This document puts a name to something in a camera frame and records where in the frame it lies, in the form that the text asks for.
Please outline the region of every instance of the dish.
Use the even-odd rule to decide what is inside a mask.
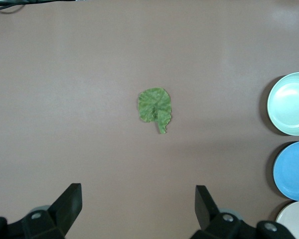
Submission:
[[[274,180],[285,196],[299,201],[299,142],[287,146],[276,158]]]
[[[299,202],[291,203],[279,213],[277,223],[284,225],[299,239]]]
[[[268,115],[280,131],[299,135],[299,72],[281,78],[271,89]]]

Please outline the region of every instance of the mint green bowl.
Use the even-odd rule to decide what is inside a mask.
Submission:
[[[299,72],[284,76],[274,85],[267,110],[277,129],[289,135],[299,135]]]

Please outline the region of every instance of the bolt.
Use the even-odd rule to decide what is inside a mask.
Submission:
[[[265,228],[269,231],[272,231],[272,232],[276,232],[277,231],[277,228],[274,224],[272,223],[265,223]]]
[[[227,221],[227,222],[232,222],[232,221],[234,221],[234,218],[233,218],[231,215],[229,215],[229,214],[225,214],[225,215],[223,215],[223,219],[224,219],[225,221]]]
[[[37,219],[39,217],[41,217],[41,213],[35,213],[31,216],[31,219]]]

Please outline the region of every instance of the lettuce leaf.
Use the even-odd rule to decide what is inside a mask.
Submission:
[[[139,115],[145,122],[156,121],[160,133],[166,133],[171,119],[170,97],[163,88],[152,88],[140,93]]]

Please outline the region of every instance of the brown surface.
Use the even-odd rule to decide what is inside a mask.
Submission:
[[[299,71],[299,0],[94,0],[0,14],[0,215],[52,203],[72,182],[68,239],[186,239],[194,189],[251,225],[287,201],[271,176],[282,136],[266,115]],[[138,118],[163,87],[167,134]]]

